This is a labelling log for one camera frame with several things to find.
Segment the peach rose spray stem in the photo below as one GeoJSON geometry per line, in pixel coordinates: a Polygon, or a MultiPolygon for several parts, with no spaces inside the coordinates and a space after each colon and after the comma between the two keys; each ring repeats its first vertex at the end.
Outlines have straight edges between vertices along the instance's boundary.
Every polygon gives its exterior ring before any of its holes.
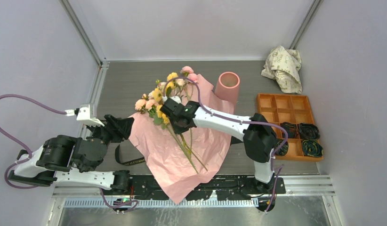
{"type": "Polygon", "coordinates": [[[142,97],[136,101],[135,110],[140,114],[147,114],[150,118],[152,118],[154,125],[160,126],[162,129],[166,129],[176,141],[179,149],[184,153],[194,171],[199,173],[193,158],[195,158],[199,164],[203,165],[203,163],[198,157],[196,151],[194,151],[193,145],[192,148],[190,148],[190,135],[188,140],[185,139],[183,135],[176,135],[172,129],[169,119],[166,118],[164,113],[160,112],[160,107],[163,105],[162,97],[164,91],[166,91],[167,97],[179,96],[182,101],[188,101],[185,91],[188,91],[188,94],[191,94],[191,90],[188,89],[188,84],[182,79],[177,79],[169,83],[157,80],[156,83],[157,87],[153,91],[151,91],[148,95],[143,94],[142,97]]]}

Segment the yellow flower stem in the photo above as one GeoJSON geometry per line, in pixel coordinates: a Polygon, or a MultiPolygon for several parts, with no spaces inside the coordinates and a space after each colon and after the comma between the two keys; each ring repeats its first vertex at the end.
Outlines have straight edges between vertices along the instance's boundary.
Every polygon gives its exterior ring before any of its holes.
{"type": "Polygon", "coordinates": [[[207,168],[198,156],[198,153],[193,149],[192,130],[188,130],[189,137],[187,139],[182,134],[176,134],[172,128],[170,120],[164,113],[160,112],[160,107],[164,104],[164,100],[162,99],[164,94],[166,97],[176,95],[182,100],[191,100],[193,92],[189,92],[188,88],[192,85],[192,83],[185,79],[193,79],[189,76],[189,74],[190,73],[188,72],[182,72],[181,74],[172,72],[167,76],[165,81],[157,79],[156,87],[149,93],[148,98],[148,101],[154,101],[155,103],[153,105],[146,103],[145,108],[147,113],[149,113],[149,116],[153,118],[154,125],[160,126],[162,129],[166,129],[170,133],[171,137],[175,140],[177,146],[187,158],[194,171],[199,173],[194,161],[197,161],[200,166],[204,167],[205,169],[207,168]]]}

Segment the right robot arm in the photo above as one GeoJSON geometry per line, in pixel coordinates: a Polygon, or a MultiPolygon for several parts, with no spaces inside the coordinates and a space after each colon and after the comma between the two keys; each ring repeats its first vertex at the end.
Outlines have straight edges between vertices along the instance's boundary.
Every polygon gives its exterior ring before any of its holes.
{"type": "Polygon", "coordinates": [[[256,189],[265,194],[273,188],[275,173],[271,163],[277,137],[263,115],[233,115],[202,106],[195,101],[184,105],[178,97],[164,97],[163,101],[161,112],[169,118],[176,134],[191,128],[206,128],[234,137],[244,144],[246,155],[254,161],[256,189]]]}

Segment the pink rose stem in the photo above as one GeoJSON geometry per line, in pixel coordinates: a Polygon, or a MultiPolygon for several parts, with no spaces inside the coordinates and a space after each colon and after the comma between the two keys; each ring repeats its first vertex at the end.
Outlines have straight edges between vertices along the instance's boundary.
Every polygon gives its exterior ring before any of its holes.
{"type": "MultiPolygon", "coordinates": [[[[197,83],[198,81],[198,75],[194,73],[193,69],[189,66],[184,66],[180,73],[187,77],[188,79],[190,79],[191,81],[188,81],[189,84],[191,83],[197,83]]],[[[188,94],[188,91],[185,91],[185,93],[187,94],[187,99],[188,100],[191,100],[191,97],[193,95],[193,89],[191,90],[191,94],[188,94]]],[[[192,145],[193,145],[193,141],[192,141],[192,131],[190,131],[190,148],[192,148],[192,145]]]]}

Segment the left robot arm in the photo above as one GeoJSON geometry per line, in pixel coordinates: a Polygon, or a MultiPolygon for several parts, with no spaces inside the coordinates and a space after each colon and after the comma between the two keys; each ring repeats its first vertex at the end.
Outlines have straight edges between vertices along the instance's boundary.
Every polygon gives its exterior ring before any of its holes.
{"type": "Polygon", "coordinates": [[[128,139],[134,118],[92,119],[85,126],[91,132],[86,138],[58,135],[44,142],[35,152],[21,150],[16,166],[5,178],[31,187],[52,184],[95,186],[117,194],[130,191],[129,170],[99,172],[111,143],[128,139]]]}

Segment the purple flower bouquet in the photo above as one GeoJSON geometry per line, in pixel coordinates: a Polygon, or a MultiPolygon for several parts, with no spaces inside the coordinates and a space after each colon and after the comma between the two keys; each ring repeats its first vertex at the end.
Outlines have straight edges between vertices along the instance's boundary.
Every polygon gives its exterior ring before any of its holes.
{"type": "Polygon", "coordinates": [[[200,183],[209,182],[220,170],[229,150],[231,136],[206,128],[192,128],[176,135],[170,121],[160,112],[164,87],[181,97],[183,103],[200,101],[207,107],[232,113],[234,106],[213,93],[213,85],[200,74],[189,75],[188,81],[173,81],[171,73],[149,94],[134,104],[134,123],[129,137],[143,155],[146,165],[163,192],[180,203],[200,183]]]}

